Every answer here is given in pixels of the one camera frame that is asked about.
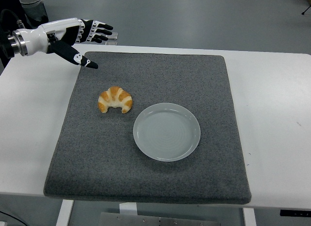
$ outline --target white table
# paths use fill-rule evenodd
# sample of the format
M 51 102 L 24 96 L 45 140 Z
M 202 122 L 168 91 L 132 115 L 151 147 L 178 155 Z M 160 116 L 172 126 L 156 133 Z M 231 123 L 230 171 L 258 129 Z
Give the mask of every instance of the white table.
M 311 209 L 310 55 L 81 44 L 74 47 L 81 53 L 223 56 L 252 193 L 246 207 Z M 5 68 L 0 76 L 0 194 L 43 195 L 79 69 L 55 54 L 44 53 L 17 55 Z

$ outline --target croissant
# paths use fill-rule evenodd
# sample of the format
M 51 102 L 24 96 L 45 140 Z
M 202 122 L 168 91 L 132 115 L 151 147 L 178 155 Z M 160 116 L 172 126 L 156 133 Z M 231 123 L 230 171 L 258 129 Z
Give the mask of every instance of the croissant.
M 127 113 L 133 104 L 130 93 L 121 87 L 113 86 L 100 94 L 98 98 L 98 108 L 102 113 L 106 113 L 109 107 L 122 108 L 122 113 Z

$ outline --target robotic hand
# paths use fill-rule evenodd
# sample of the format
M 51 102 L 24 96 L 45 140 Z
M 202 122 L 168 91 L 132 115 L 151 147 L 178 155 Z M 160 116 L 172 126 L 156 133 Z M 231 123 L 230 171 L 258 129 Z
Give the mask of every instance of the robotic hand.
M 36 52 L 56 53 L 67 61 L 97 69 L 95 62 L 88 60 L 75 48 L 74 43 L 108 40 L 113 27 L 95 20 L 69 18 L 40 25 L 36 29 L 17 29 L 7 40 L 1 37 L 1 48 L 8 58 L 20 53 L 30 56 Z

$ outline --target white plate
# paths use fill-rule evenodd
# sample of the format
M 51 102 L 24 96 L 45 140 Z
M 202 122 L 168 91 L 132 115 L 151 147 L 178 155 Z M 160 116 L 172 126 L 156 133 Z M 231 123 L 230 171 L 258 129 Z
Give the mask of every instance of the white plate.
M 139 114 L 133 134 L 144 154 L 168 162 L 189 156 L 199 143 L 201 130 L 198 120 L 186 108 L 160 103 Z

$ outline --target cable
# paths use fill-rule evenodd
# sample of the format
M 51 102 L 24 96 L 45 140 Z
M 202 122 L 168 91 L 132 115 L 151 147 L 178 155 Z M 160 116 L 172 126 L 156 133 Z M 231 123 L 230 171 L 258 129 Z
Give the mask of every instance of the cable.
M 5 12 L 10 12 L 11 15 L 13 15 L 13 16 L 15 17 L 16 20 L 19 20 L 18 16 L 17 16 L 13 11 L 11 11 L 11 10 L 9 10 L 9 9 L 3 9 L 3 10 L 1 11 L 1 14 L 0 14 L 0 23 L 3 22 L 3 17 L 4 17 L 4 13 L 5 13 Z
M 23 225 L 28 226 L 26 223 L 22 222 L 22 221 L 19 220 L 18 218 L 14 217 L 14 216 L 12 216 L 12 215 L 10 215 L 10 214 L 8 214 L 8 213 L 5 213 L 5 212 L 3 212 L 3 211 L 0 211 L 0 213 L 2 213 L 2 214 L 4 214 L 4 215 L 8 215 L 8 216 L 12 217 L 13 219 L 16 219 L 17 221 L 20 221 Z

